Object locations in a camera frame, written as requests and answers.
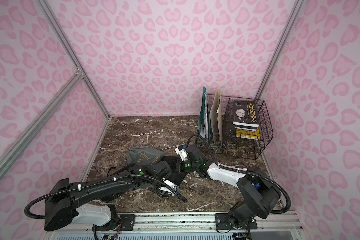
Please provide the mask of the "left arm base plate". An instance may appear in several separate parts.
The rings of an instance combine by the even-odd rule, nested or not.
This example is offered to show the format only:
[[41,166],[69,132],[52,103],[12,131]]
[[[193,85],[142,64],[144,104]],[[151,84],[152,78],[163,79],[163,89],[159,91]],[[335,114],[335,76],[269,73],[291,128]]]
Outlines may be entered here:
[[111,219],[103,226],[93,225],[92,231],[132,231],[135,219],[136,215],[134,214],[111,216]]

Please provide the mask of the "black pouch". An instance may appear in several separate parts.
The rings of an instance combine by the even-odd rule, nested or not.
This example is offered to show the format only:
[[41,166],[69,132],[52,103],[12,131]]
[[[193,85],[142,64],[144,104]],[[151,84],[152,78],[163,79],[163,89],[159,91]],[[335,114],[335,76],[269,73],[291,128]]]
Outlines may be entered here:
[[[162,158],[162,161],[164,161],[165,163],[168,163],[168,157],[176,157],[176,156],[165,156]],[[158,179],[162,180],[163,182],[165,180],[169,180],[172,183],[179,186],[179,188],[180,188],[181,183],[185,179],[185,177],[170,177],[170,175],[171,175],[171,167],[170,166],[169,166],[169,169],[161,169],[161,170],[152,169],[152,171],[154,173],[154,177],[157,177]]]
[[[132,165],[127,165],[125,167],[123,167],[122,169],[119,169],[116,171],[116,167],[111,167],[107,173],[107,177],[109,176],[115,176],[119,173],[123,173],[123,172],[127,172],[129,170],[129,168],[131,167]],[[115,200],[116,198],[120,197],[122,194],[124,194],[125,192],[121,192],[121,193],[113,193],[111,195],[108,195],[106,197],[103,197],[103,198],[100,198],[100,200],[102,202],[110,202],[112,200]]]

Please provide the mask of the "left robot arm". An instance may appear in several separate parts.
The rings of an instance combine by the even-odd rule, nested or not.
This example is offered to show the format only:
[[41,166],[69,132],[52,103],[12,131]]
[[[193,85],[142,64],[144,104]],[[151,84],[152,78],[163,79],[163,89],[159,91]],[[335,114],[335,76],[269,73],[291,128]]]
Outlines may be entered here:
[[51,232],[66,227],[79,216],[78,208],[91,201],[110,201],[126,192],[149,188],[167,195],[176,190],[149,165],[130,164],[111,176],[93,181],[71,183],[68,178],[61,179],[50,191],[61,193],[45,200],[44,229]]

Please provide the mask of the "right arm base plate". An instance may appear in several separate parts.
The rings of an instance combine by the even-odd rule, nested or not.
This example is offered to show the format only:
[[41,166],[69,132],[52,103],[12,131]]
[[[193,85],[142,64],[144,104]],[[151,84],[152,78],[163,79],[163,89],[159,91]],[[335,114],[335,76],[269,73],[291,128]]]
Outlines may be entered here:
[[228,213],[215,214],[216,231],[219,233],[228,233],[233,230],[257,230],[258,225],[254,218],[247,218],[243,222],[234,219]]

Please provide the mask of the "grey hair dryer pouch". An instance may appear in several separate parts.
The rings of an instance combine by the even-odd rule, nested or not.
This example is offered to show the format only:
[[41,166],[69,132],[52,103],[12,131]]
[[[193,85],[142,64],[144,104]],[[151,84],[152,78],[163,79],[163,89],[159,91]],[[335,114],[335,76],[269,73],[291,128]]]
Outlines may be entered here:
[[162,161],[162,158],[165,156],[165,152],[149,146],[133,146],[127,152],[126,167],[146,166],[156,170],[169,169],[168,163]]

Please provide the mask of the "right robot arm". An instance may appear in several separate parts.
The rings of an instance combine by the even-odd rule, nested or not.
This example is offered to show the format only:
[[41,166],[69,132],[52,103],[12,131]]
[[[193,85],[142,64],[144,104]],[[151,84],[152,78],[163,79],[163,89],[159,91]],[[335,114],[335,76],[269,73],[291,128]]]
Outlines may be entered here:
[[266,219],[282,196],[280,188],[255,166],[236,169],[215,163],[207,160],[196,145],[178,146],[175,151],[179,157],[171,175],[167,177],[171,183],[180,178],[179,174],[196,172],[201,178],[239,189],[244,200],[236,203],[228,213],[228,221],[235,229],[248,227],[254,217]]

